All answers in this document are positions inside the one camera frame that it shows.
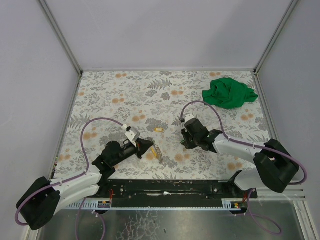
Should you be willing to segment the patterned bracelet keyring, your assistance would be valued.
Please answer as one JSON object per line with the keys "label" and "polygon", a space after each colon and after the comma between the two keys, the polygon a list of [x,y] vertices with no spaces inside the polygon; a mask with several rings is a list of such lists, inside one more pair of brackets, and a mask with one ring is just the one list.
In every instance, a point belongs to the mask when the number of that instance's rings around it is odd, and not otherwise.
{"label": "patterned bracelet keyring", "polygon": [[161,152],[159,146],[156,145],[156,144],[154,144],[154,145],[152,146],[152,148],[155,148],[155,150],[156,150],[156,152],[157,152],[157,157],[156,157],[156,159],[157,159],[157,160],[159,161],[159,163],[161,164],[161,163],[163,162],[163,155],[162,155],[162,152]]}

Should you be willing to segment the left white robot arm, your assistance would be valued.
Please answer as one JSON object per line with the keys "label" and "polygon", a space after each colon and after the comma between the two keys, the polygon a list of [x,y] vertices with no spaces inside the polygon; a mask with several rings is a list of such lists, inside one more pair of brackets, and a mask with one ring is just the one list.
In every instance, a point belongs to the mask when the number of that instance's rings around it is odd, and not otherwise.
{"label": "left white robot arm", "polygon": [[141,159],[153,145],[153,141],[141,138],[135,143],[125,140],[123,145],[110,141],[86,172],[69,178],[38,178],[16,204],[16,223],[33,231],[42,228],[61,209],[100,192],[117,164],[132,156]]}

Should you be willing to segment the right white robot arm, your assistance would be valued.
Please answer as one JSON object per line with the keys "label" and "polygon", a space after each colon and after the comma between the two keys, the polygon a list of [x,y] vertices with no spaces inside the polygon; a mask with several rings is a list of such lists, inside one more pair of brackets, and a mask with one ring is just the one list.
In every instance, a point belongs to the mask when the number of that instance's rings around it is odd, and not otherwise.
{"label": "right white robot arm", "polygon": [[186,149],[201,148],[216,154],[232,155],[254,164],[255,169],[241,170],[230,179],[243,191],[267,187],[273,192],[283,193],[300,169],[277,140],[271,139],[260,146],[239,138],[231,139],[221,130],[209,131],[192,114],[184,118],[181,134],[181,144]]}

